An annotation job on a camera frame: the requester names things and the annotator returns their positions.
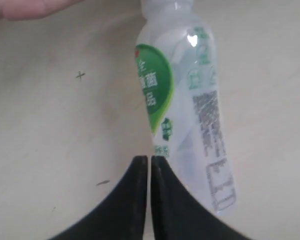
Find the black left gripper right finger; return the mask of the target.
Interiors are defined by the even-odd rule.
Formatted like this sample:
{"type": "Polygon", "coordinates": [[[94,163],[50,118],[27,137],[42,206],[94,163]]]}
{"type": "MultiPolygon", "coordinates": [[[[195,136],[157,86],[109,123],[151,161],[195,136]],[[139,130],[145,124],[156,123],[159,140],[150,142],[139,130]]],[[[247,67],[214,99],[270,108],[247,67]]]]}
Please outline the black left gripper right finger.
{"type": "Polygon", "coordinates": [[[151,214],[156,240],[245,240],[206,210],[163,156],[151,158],[151,214]]]}

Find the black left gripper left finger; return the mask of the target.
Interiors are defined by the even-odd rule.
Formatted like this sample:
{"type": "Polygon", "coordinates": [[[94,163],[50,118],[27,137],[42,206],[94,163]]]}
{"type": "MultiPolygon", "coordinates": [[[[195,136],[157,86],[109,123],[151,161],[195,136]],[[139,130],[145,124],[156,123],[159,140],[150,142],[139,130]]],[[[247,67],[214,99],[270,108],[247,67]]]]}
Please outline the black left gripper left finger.
{"type": "Polygon", "coordinates": [[[53,240],[141,240],[148,194],[148,158],[135,156],[109,195],[53,240]]]}

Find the person's open bare hand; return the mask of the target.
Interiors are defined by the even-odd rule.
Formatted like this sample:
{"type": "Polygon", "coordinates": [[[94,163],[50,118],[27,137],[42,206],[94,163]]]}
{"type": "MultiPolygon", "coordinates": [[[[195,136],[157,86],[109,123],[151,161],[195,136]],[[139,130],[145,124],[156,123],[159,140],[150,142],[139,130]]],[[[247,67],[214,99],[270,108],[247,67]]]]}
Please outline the person's open bare hand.
{"type": "Polygon", "coordinates": [[[0,0],[0,20],[32,20],[64,10],[80,0],[0,0]]]}

